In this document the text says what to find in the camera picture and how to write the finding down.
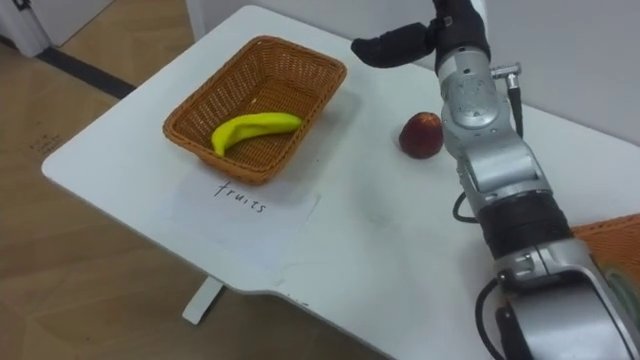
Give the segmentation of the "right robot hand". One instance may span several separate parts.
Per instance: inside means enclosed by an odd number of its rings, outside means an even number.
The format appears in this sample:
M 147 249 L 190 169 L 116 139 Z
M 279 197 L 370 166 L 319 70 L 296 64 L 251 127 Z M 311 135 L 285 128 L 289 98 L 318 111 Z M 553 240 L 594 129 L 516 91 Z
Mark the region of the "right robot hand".
M 374 68 L 394 68 L 435 53 L 438 70 L 447 55 L 461 48 L 480 50 L 491 59 L 485 1 L 434 0 L 433 4 L 436 16 L 428 25 L 416 22 L 378 37 L 354 39 L 351 51 Z

